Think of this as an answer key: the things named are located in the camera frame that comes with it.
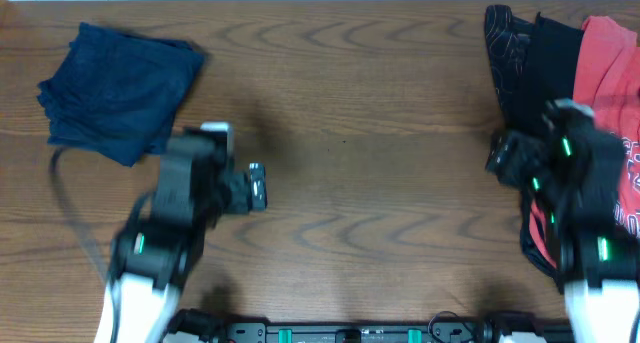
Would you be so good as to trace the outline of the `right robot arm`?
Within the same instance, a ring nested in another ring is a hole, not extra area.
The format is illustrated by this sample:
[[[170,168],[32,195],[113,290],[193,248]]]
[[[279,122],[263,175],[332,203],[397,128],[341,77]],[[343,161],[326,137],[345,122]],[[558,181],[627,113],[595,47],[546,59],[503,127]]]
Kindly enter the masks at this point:
[[[542,119],[544,138],[495,132],[486,169],[541,208],[575,341],[636,342],[639,241],[614,216],[623,143],[569,99],[548,103]]]

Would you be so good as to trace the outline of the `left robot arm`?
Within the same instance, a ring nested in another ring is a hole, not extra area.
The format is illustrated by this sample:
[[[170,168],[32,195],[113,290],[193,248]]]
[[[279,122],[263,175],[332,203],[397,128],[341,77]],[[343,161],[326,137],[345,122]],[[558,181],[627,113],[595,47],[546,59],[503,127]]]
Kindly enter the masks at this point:
[[[226,122],[171,137],[155,190],[136,201],[112,240],[96,341],[227,341],[222,320],[178,304],[217,220],[266,209],[265,177],[260,163],[236,170]]]

